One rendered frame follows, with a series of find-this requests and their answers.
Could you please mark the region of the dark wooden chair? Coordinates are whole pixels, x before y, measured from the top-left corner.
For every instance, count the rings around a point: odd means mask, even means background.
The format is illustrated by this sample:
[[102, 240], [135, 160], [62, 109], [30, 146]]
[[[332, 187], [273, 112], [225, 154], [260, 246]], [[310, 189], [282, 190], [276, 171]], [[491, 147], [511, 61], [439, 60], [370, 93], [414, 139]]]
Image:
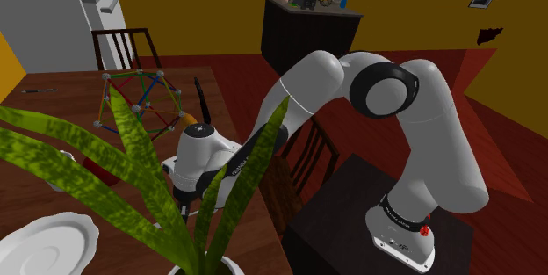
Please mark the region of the dark wooden chair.
[[145, 36], [155, 65], [161, 68], [162, 64], [147, 28], [92, 30], [97, 68], [99, 70], [142, 69], [136, 46], [136, 33], [142, 33]]
[[287, 157], [302, 128], [288, 140], [281, 155], [272, 157], [259, 184], [264, 203], [279, 237], [283, 236], [290, 220], [304, 206], [300, 194], [319, 162], [323, 150], [329, 152], [330, 158], [322, 185], [333, 175], [340, 156], [321, 123], [314, 116], [310, 121], [311, 127], [306, 143], [297, 162], [291, 167]]

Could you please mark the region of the black upright utensil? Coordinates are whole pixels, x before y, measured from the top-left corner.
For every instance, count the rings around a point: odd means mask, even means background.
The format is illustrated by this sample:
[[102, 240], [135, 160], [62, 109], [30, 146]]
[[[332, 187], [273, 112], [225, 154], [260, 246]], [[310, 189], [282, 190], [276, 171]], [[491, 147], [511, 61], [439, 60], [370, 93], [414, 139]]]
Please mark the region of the black upright utensil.
[[203, 122], [210, 125], [211, 124], [211, 115], [210, 115], [210, 112], [209, 112], [209, 109], [208, 109], [208, 106], [207, 106], [207, 102], [206, 102], [206, 99], [205, 99], [204, 92], [201, 88], [199, 80], [196, 77], [194, 77], [194, 84], [195, 84], [196, 90], [198, 92], [198, 98], [199, 98], [200, 108], [201, 108], [201, 112], [202, 112], [202, 116], [203, 116]]

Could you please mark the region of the colourful rod and ball toy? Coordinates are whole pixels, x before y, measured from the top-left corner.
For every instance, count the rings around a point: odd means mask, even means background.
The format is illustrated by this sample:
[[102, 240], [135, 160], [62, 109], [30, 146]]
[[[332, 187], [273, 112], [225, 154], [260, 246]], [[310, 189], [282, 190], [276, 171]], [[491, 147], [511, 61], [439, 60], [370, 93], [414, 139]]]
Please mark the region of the colourful rod and ball toy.
[[[143, 69], [136, 69], [135, 71], [130, 71], [129, 73], [103, 73], [101, 77], [105, 83], [102, 88], [101, 104], [99, 107], [97, 120], [93, 122], [93, 126], [95, 128], [103, 128], [115, 134], [119, 133], [117, 129], [109, 127], [105, 124], [106, 121], [114, 119], [114, 116], [104, 118], [105, 108], [112, 108], [111, 90], [117, 91], [118, 94], [125, 100], [130, 108], [130, 111], [140, 124], [143, 124], [146, 112], [151, 112], [159, 118], [159, 120], [163, 123], [163, 127], [159, 129], [145, 130], [147, 134], [154, 134], [154, 136], [151, 137], [152, 141], [159, 139], [167, 132], [174, 131], [176, 124], [183, 121], [187, 116], [187, 113], [185, 113], [182, 109], [182, 92], [165, 77], [165, 73], [162, 70], [157, 70], [156, 72], [145, 72]], [[140, 82], [142, 90], [142, 95], [135, 100], [130, 99], [122, 91], [122, 88], [133, 80]], [[162, 98], [152, 100], [151, 93], [156, 85], [162, 86], [167, 91], [167, 95]], [[155, 103], [168, 98], [174, 105], [174, 109], [172, 111], [159, 110], [154, 107]]]

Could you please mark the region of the green leafy plant white pot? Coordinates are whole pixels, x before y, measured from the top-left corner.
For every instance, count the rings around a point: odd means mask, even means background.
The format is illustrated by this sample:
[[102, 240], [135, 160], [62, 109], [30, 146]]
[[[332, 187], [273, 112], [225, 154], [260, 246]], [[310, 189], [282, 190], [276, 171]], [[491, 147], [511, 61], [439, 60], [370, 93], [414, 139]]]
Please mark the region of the green leafy plant white pot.
[[[118, 92], [114, 90], [112, 95], [123, 151], [78, 125], [43, 113], [0, 106], [0, 120], [64, 140], [102, 168], [135, 186], [159, 215], [158, 227], [80, 164], [76, 167], [81, 189], [66, 193], [166, 257], [185, 275], [217, 275], [219, 266], [229, 262], [224, 253], [230, 237], [276, 151], [290, 99], [278, 101], [269, 120], [231, 158], [207, 169], [212, 180], [205, 189], [196, 226], [190, 232], [161, 184], [162, 172], [151, 140], [122, 103]], [[43, 163], [50, 154], [57, 155], [58, 150], [0, 127], [0, 158], [5, 161], [47, 181]]]

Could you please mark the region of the white plate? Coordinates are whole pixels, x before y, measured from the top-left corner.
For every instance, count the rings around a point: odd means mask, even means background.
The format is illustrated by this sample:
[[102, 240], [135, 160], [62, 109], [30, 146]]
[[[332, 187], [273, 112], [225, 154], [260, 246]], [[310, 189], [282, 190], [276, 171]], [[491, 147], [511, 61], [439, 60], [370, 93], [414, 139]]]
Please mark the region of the white plate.
[[41, 217], [0, 240], [0, 275], [82, 275], [98, 236], [88, 215]]

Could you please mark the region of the dark robot stand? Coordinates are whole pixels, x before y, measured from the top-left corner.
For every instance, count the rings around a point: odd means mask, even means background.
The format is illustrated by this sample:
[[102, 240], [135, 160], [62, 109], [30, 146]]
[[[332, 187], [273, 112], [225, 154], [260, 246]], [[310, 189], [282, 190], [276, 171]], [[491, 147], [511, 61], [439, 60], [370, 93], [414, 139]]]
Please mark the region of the dark robot stand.
[[[375, 247], [366, 211], [396, 180], [353, 154], [288, 224], [282, 246], [293, 275], [421, 275]], [[435, 261], [423, 275], [469, 275], [473, 228], [437, 208]]]

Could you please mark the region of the brown wooden table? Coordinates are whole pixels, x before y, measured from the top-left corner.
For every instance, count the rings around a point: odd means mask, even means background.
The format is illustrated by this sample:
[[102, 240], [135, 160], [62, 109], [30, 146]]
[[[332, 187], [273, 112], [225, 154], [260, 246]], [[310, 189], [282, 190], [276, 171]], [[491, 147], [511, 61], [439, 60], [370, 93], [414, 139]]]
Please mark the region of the brown wooden table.
[[[212, 123], [232, 141], [241, 141], [220, 79], [208, 67], [166, 69], [166, 77], [182, 91], [182, 106], [201, 119], [196, 77], [205, 93]], [[119, 137], [95, 128], [104, 82], [99, 71], [29, 74], [3, 101], [4, 105], [43, 112], [73, 122], [122, 148]], [[58, 89], [21, 93], [22, 90]], [[66, 193], [19, 167], [0, 160], [0, 239], [42, 216], [61, 212], [88, 214], [99, 229], [97, 252], [83, 275], [168, 275], [173, 263], [123, 233]], [[261, 193], [256, 192], [236, 227], [225, 252], [245, 275], [292, 275]]]

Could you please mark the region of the dark cabinet with ornaments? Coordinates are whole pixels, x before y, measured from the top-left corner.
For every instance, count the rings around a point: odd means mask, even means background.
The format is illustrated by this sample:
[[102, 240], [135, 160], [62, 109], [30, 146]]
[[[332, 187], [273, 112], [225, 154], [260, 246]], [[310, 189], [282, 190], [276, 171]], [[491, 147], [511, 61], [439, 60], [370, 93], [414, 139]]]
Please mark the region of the dark cabinet with ornaments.
[[362, 14], [320, 0], [265, 0], [261, 52], [279, 74], [315, 50], [350, 51]]

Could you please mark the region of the white refrigerator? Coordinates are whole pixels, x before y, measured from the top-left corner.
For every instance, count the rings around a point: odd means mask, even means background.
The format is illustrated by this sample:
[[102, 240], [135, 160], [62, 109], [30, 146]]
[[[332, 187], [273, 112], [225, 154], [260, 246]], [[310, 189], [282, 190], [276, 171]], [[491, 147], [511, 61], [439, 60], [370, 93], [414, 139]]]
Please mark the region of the white refrigerator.
[[97, 70], [91, 31], [125, 27], [119, 0], [0, 0], [0, 33], [27, 74]]

